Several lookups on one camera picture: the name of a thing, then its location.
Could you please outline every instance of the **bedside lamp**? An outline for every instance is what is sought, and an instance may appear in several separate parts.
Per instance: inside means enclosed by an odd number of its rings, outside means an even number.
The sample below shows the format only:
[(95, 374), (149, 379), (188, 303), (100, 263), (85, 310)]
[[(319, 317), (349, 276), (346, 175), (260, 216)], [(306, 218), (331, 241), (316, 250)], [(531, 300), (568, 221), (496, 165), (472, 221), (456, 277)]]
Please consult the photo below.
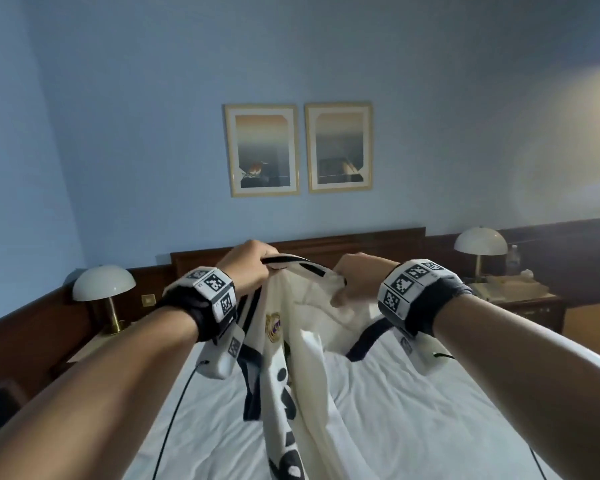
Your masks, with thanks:
[(73, 284), (73, 299), (93, 301), (106, 298), (111, 320), (106, 333), (115, 335), (124, 330), (127, 324), (118, 320), (111, 297), (129, 291), (134, 286), (136, 286), (134, 277), (123, 267), (112, 264), (92, 267), (82, 273)]
[(499, 256), (507, 254), (507, 242), (502, 234), (488, 227), (472, 227), (460, 234), (454, 249), (466, 254), (475, 254), (475, 280), (479, 281), (482, 256)]

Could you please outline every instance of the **hand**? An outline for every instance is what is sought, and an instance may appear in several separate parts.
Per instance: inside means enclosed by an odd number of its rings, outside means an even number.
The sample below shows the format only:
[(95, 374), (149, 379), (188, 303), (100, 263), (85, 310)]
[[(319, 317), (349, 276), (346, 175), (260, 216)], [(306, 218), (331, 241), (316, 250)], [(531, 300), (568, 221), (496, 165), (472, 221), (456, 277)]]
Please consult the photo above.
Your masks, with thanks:
[(273, 246), (260, 241), (247, 241), (229, 251), (216, 267), (232, 279), (235, 295), (240, 298), (259, 288), (272, 274), (260, 261), (262, 257), (272, 254), (278, 254)]
[(345, 254), (333, 270), (344, 276), (347, 285), (331, 299), (331, 306), (374, 302), (384, 279), (400, 263), (368, 254)]

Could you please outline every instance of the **nightstand drawer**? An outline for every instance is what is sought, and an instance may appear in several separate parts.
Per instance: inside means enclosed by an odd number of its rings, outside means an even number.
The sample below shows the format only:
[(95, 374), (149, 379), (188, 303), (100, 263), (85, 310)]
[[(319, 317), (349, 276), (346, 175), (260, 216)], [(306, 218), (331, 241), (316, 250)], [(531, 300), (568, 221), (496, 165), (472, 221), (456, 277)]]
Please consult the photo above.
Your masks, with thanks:
[(538, 325), (562, 333), (566, 307), (560, 298), (503, 303), (501, 307)]

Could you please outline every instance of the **lampshade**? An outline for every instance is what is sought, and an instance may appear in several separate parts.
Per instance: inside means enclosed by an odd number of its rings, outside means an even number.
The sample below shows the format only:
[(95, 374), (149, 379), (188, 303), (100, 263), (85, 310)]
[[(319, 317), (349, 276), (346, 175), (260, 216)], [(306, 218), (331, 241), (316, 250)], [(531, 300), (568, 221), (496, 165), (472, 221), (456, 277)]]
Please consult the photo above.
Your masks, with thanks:
[(73, 284), (73, 299), (91, 301), (108, 298), (136, 286), (131, 273), (120, 266), (108, 264), (88, 269)]
[(507, 242), (502, 234), (488, 227), (472, 227), (456, 239), (456, 251), (480, 256), (498, 256), (507, 254)]

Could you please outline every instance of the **white jersey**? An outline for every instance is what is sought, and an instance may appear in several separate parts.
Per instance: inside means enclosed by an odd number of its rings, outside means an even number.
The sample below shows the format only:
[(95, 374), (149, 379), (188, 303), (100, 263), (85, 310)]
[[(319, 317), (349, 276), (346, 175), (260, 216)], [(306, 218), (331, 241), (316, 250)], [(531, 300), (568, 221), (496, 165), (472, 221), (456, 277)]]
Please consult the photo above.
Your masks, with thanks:
[(244, 331), (244, 420), (262, 421), (272, 478), (376, 479), (329, 395), (324, 352), (362, 360), (391, 323), (376, 305), (330, 306), (344, 279), (328, 268), (290, 255), (263, 263), (283, 271), (241, 298), (232, 327)]

